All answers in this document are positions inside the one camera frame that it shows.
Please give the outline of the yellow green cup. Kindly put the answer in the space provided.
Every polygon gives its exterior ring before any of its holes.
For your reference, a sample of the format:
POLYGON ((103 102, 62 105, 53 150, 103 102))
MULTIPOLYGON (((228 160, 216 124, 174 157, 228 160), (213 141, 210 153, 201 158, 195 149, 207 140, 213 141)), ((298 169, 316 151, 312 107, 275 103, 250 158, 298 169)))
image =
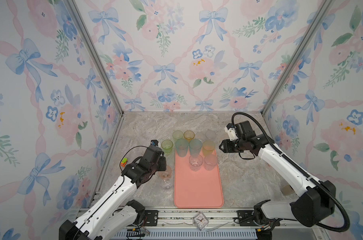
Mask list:
POLYGON ((202 153, 204 156, 212 155, 215 150, 215 143, 211 140, 206 140, 202 143, 202 153))

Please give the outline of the clear pinkish cup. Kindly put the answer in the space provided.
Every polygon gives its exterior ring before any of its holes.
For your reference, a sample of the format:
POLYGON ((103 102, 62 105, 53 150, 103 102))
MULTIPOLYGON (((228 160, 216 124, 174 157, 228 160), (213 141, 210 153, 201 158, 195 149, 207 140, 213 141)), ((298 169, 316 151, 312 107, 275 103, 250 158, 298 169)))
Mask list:
POLYGON ((217 156, 214 154, 207 155, 204 158, 204 168, 207 171, 212 171, 217 166, 217 156))

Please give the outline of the teal textured cup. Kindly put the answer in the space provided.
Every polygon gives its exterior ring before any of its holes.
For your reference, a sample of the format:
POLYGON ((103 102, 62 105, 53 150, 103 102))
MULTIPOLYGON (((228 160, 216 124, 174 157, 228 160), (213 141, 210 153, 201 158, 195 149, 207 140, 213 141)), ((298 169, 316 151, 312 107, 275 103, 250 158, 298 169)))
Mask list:
POLYGON ((187 155, 189 142, 186 139, 179 139, 176 141, 176 152, 180 158, 187 155))
POLYGON ((202 148, 202 142, 199 139, 192 139, 189 142, 189 153, 191 156, 199 155, 202 148))

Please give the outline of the clear glass column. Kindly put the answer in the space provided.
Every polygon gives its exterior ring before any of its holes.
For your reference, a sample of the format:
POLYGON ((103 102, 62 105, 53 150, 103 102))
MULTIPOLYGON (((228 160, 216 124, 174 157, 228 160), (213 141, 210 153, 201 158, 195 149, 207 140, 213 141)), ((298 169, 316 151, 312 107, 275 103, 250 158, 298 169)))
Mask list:
POLYGON ((188 162, 190 169, 194 172, 197 172, 201 169, 203 158, 201 155, 191 155, 188 162))

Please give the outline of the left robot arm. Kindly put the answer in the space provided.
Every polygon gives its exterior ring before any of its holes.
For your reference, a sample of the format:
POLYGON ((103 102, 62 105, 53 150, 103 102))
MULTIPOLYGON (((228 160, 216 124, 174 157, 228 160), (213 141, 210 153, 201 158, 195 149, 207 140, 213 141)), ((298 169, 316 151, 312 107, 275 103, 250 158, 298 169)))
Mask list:
POLYGON ((156 172, 167 169, 164 152, 156 145, 125 166, 114 185, 86 213, 59 228, 61 240, 109 240, 127 226, 144 221, 145 207, 131 195, 156 172))

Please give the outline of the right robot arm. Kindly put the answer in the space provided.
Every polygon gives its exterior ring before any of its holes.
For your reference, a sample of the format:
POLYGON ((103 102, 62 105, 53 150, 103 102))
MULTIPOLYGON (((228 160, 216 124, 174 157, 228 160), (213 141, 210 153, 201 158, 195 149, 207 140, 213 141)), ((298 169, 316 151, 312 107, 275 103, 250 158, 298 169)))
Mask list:
POLYGON ((253 221, 265 225, 274 219, 295 220, 312 227, 335 211, 331 197, 335 186, 322 182, 297 165, 270 138, 257 136, 248 140, 223 140, 219 149, 224 153, 251 152, 273 167, 291 186, 297 195, 294 201, 264 200, 253 208, 253 221))

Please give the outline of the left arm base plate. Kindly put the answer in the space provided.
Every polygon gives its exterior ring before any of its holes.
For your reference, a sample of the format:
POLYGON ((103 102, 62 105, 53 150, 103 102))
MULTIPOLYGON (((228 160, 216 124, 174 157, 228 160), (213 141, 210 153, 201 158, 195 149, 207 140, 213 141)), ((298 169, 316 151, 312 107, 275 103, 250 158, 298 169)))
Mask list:
POLYGON ((158 210, 144 210, 137 215, 135 221, 130 226, 156 227, 158 224, 158 210))

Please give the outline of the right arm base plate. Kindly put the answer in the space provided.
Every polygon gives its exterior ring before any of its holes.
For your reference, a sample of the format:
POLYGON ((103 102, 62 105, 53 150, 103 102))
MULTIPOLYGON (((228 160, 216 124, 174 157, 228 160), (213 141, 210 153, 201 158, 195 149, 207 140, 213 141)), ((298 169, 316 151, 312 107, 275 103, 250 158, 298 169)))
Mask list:
POLYGON ((268 219, 262 213, 254 210, 238 210, 234 223, 241 227, 268 227, 272 226, 277 219, 268 219))

